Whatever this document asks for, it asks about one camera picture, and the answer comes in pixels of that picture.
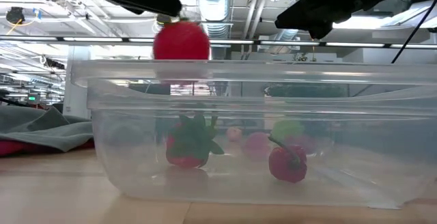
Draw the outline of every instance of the red cloth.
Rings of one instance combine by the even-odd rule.
[[[94,148],[94,140],[90,139],[83,145],[74,148],[73,150]],[[10,156],[13,154],[39,154],[39,153],[59,153],[62,152],[56,148],[51,148],[44,145],[36,145],[20,141],[2,141],[0,140],[0,157]]]

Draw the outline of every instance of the table surface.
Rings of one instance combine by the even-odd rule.
[[[123,196],[93,150],[0,159],[0,223],[437,223],[437,183],[401,210],[145,201]]]

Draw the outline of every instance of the ceiling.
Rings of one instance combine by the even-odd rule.
[[[182,15],[191,20],[201,21],[198,0],[180,0],[184,4]],[[250,0],[231,0],[230,38],[239,39],[244,30],[244,23],[249,11]],[[292,4],[292,0],[266,1],[262,10],[262,22],[258,24],[255,37],[271,36],[279,32],[274,25],[277,15]],[[25,22],[19,27],[9,23],[5,15],[11,7],[24,8]],[[105,0],[0,0],[0,35],[10,36],[93,36],[93,37],[154,37],[156,15],[144,12],[136,15],[120,6]],[[324,40],[333,42],[384,42],[403,43],[411,33],[411,27],[403,29],[334,29]],[[309,34],[299,31],[301,40],[310,40]],[[422,42],[429,38],[426,30],[419,30],[412,42]],[[318,53],[336,53],[339,57],[353,51],[353,48],[315,49]],[[93,58],[114,57],[150,58],[150,46],[92,46]],[[45,85],[53,83],[62,90],[65,76],[63,70],[47,68],[42,64],[41,55],[66,64],[68,46],[62,44],[26,44],[23,42],[0,42],[0,71],[26,70],[50,71],[56,74],[32,74],[28,80]],[[9,88],[11,92],[21,90]]]

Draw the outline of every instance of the clear plastic container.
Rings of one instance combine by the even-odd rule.
[[[72,81],[88,87],[98,157],[127,195],[399,208],[437,176],[436,73],[437,66],[104,60],[74,63]],[[171,95],[114,80],[172,84]],[[269,136],[288,151],[278,154]]]

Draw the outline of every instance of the red ball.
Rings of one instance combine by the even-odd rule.
[[[170,23],[156,34],[153,54],[155,59],[208,60],[210,40],[196,23]]]

